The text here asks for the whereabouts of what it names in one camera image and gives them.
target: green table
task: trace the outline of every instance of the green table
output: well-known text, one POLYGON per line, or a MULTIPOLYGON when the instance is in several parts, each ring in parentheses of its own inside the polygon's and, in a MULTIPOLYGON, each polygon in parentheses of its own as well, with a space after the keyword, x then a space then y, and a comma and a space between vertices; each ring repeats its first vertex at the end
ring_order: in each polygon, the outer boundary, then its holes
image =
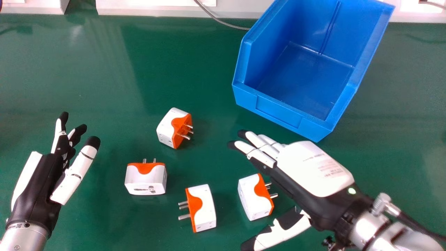
MULTIPOLYGON (((238 250, 293 205, 273 187, 273 215, 250 222, 238 199, 238 179, 256 172, 226 147, 239 129, 283 143, 304 140, 235 104, 231 81, 243 31, 211 19, 99 17, 82 4, 59 17, 0 15, 2 221, 30 152, 50 151, 64 110, 69 128, 86 123, 86 136, 99 136, 102 146, 46 250, 238 250), (155 133, 171 107, 194 120, 193 140, 179 150, 155 133), (166 163, 167 194, 129 195, 127 164, 154 157, 166 163), (184 213, 177 202, 184 188, 206 183, 217 227, 194 234, 188 220, 177 220, 184 213)), ((443 234, 445 68, 446 25, 390 24, 352 103, 318 143, 370 196, 387 192, 443 234)), ((271 250, 323 251, 328 234, 311 229, 271 250)))

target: metal prong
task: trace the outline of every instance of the metal prong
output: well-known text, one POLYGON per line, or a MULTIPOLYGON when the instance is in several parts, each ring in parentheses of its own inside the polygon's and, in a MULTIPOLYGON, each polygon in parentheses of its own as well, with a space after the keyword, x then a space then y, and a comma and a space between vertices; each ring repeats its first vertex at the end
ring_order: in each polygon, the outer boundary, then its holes
POLYGON ((190 218, 190 213, 178 216, 178 220, 184 220, 190 218))
POLYGON ((183 137, 183 138, 185 138, 185 139, 187 139, 187 140, 190 140, 190 137, 187 136, 187 135, 183 135, 183 134, 178 134, 178 135, 180 135, 181 137, 183 137))

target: back of robotic hand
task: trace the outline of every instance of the back of robotic hand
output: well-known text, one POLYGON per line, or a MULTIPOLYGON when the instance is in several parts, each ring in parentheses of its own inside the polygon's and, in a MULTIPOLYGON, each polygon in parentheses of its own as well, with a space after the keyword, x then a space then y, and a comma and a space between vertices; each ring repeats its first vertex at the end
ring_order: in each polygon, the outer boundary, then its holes
POLYGON ((433 233, 391 203, 387 194, 375 200, 362 193, 353 175, 310 141, 281 144, 266 135, 241 130, 245 141, 231 141, 263 174, 300 207, 291 208, 244 242, 242 251, 260 251, 313 227, 334 233, 324 240, 328 251, 356 247, 363 251, 443 251, 433 233), (392 222, 387 216, 395 217, 392 222))
POLYGON ((51 153, 32 152, 17 181, 11 201, 11 215, 0 251, 40 251, 50 238, 62 205, 79 186, 100 146, 98 137, 87 139, 78 156, 74 147, 87 126, 66 133, 68 113, 56 121, 51 153))

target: blue plastic bin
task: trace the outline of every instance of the blue plastic bin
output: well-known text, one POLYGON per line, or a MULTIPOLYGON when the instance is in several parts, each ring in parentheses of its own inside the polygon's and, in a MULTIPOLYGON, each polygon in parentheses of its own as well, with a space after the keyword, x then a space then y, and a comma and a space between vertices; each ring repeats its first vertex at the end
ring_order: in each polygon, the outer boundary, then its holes
POLYGON ((323 139, 358 90, 393 9, 376 0, 276 0, 242 40, 237 104, 323 139))

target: white and orange plug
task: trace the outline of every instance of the white and orange plug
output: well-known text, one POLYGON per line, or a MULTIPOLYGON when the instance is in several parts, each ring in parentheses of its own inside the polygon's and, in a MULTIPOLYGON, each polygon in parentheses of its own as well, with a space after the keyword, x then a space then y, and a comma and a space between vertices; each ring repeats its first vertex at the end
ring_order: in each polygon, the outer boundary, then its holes
POLYGON ((186 188, 186 201, 178 203, 181 209, 189 209, 189 213, 181 215, 178 220, 190 218, 194 233, 217 226, 214 200, 208 184, 186 188))
POLYGON ((169 110, 157 127, 158 140, 177 149, 184 139, 190 140, 188 134, 194 134, 192 129, 191 114, 174 107, 169 110))
POLYGON ((159 195, 166 192, 167 172, 164 163, 130 163, 127 165, 124 185, 133 195, 159 195))
POLYGON ((265 183, 260 173, 239 180, 239 197, 243 209, 250 221, 271 215, 274 209, 273 198, 277 193, 269 194, 271 183, 265 183))

